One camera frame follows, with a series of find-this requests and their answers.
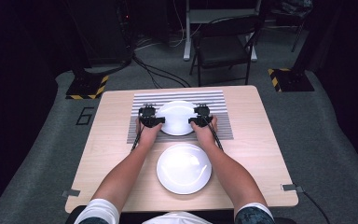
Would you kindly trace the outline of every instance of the white plate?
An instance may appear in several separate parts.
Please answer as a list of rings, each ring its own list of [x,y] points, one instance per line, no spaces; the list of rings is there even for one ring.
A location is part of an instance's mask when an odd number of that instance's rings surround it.
[[[170,135],[185,135],[193,132],[188,119],[195,118],[195,105],[187,101],[172,101],[163,105],[157,113],[157,117],[165,117],[165,123],[161,130]]]
[[[212,165],[205,152],[191,144],[177,144],[167,148],[159,157],[157,176],[169,191],[191,194],[209,181]]]

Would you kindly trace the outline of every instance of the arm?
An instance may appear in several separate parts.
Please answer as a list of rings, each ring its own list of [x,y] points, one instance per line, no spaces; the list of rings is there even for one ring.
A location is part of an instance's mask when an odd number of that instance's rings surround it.
[[[142,129],[138,146],[109,172],[92,199],[106,199],[121,213],[161,126],[160,123],[156,127],[147,128],[137,121],[137,132]]]
[[[217,118],[213,116],[212,125],[217,132]],[[230,158],[216,144],[208,127],[199,127],[191,122],[191,127],[197,135],[200,146],[208,155],[213,170],[223,189],[234,205],[234,216],[247,203],[261,203],[267,206],[255,180],[239,163]]]

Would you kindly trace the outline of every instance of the hand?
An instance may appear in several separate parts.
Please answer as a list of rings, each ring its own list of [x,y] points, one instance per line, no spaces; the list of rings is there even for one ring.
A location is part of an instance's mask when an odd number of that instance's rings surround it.
[[[138,146],[148,147],[151,148],[156,140],[157,134],[159,130],[161,130],[162,123],[156,125],[153,128],[148,128],[143,125],[139,119],[136,119],[136,133],[142,132],[141,137],[138,141]]]
[[[213,134],[208,126],[200,127],[193,121],[190,122],[191,128],[196,133],[197,139],[199,140],[199,143],[202,148],[207,148],[210,145],[215,145],[215,139],[213,137]],[[210,125],[213,127],[214,131],[217,133],[217,117],[212,116],[212,121]]]

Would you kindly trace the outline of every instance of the forearm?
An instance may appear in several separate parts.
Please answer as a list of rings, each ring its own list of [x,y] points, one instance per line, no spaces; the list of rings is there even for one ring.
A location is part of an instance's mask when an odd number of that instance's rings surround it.
[[[247,203],[267,203],[249,172],[215,144],[203,146],[213,171],[233,202],[234,214]]]
[[[121,213],[149,150],[150,147],[138,145],[132,153],[109,172],[92,199],[106,199],[114,204],[118,212]]]

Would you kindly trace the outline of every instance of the tripod base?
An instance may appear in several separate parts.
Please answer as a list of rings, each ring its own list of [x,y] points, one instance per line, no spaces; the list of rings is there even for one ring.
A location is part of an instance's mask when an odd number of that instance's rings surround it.
[[[275,91],[315,91],[305,74],[294,74],[290,69],[269,69]]]
[[[101,96],[108,76],[75,77],[65,99],[96,99]]]

